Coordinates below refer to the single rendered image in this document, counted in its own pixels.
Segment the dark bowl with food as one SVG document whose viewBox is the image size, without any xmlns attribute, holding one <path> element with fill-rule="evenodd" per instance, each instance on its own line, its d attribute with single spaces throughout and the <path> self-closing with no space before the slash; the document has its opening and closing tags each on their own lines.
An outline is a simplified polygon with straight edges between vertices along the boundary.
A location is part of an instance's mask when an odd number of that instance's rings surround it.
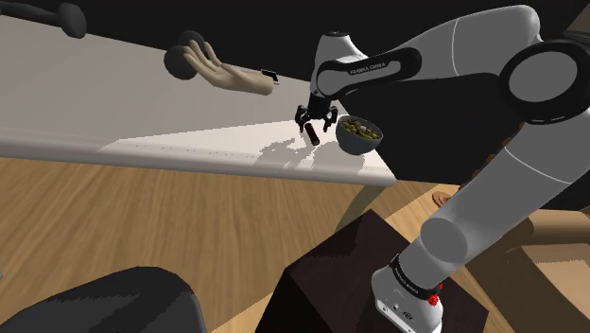
<svg viewBox="0 0 590 333">
<path fill-rule="evenodd" d="M 368 120 L 343 115 L 338 119 L 336 138 L 343 151 L 361 155 L 374 150 L 381 143 L 383 133 Z"/>
</svg>

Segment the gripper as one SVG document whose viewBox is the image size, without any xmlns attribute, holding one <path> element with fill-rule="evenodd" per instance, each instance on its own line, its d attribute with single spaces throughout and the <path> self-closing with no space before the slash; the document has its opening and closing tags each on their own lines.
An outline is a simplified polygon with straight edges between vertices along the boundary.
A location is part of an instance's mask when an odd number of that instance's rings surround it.
<svg viewBox="0 0 590 333">
<path fill-rule="evenodd" d="M 311 94 L 307 106 L 299 105 L 295 114 L 295 122 L 300 131 L 304 130 L 309 116 L 311 119 L 323 119 L 323 131 L 327 132 L 338 120 L 338 108 L 336 106 L 329 107 L 328 98 Z"/>
</svg>

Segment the white table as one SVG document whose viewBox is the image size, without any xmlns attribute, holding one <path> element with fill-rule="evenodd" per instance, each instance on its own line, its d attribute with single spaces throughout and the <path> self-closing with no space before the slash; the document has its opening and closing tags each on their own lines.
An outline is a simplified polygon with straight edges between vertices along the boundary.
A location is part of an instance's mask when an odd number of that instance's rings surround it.
<svg viewBox="0 0 590 333">
<path fill-rule="evenodd" d="M 376 152 L 343 152 L 296 109 L 306 82 L 280 78 L 269 96 L 172 78 L 159 49 L 0 17 L 0 157 L 358 184 L 344 220 L 394 184 Z"/>
</svg>

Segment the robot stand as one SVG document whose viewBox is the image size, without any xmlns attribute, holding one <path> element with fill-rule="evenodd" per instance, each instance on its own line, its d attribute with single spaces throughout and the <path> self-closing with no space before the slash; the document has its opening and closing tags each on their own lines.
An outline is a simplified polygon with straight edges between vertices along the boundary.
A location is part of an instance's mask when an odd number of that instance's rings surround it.
<svg viewBox="0 0 590 333">
<path fill-rule="evenodd" d="M 285 268 L 255 333 L 483 333 L 447 269 L 368 211 Z"/>
</svg>

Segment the black dumbbell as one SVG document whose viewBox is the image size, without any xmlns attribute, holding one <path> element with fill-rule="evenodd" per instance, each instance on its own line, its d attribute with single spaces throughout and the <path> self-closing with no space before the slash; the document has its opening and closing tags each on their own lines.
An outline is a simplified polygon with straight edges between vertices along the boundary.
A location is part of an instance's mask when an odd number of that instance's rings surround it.
<svg viewBox="0 0 590 333">
<path fill-rule="evenodd" d="M 67 36 L 82 39 L 87 33 L 86 17 L 80 7 L 61 3 L 57 12 L 32 5 L 0 0 L 0 14 L 34 23 L 59 27 Z"/>
<path fill-rule="evenodd" d="M 195 41 L 201 50 L 204 49 L 203 37 L 194 30 L 182 32 L 175 45 L 169 47 L 164 55 L 164 65 L 167 72 L 176 79 L 190 80 L 198 74 L 192 65 L 184 58 L 184 47 Z"/>
</svg>

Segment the black chair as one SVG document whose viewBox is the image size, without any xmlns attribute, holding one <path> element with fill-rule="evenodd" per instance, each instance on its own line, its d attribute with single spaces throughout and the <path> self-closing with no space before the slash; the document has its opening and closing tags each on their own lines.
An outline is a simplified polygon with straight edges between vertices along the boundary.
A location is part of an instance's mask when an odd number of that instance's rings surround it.
<svg viewBox="0 0 590 333">
<path fill-rule="evenodd" d="M 50 296 L 0 324 L 0 333 L 207 333 L 189 284 L 134 267 Z"/>
</svg>

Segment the beige hand figure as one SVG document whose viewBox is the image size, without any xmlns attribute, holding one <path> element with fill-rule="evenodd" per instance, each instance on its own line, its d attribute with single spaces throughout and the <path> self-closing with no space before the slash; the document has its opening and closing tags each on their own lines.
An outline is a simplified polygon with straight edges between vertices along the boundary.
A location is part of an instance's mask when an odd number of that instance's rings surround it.
<svg viewBox="0 0 590 333">
<path fill-rule="evenodd" d="M 204 42 L 206 55 L 195 40 L 183 47 L 187 62 L 212 86 L 260 96 L 269 96 L 274 90 L 274 80 L 260 72 L 244 71 L 222 62 L 212 46 Z"/>
</svg>

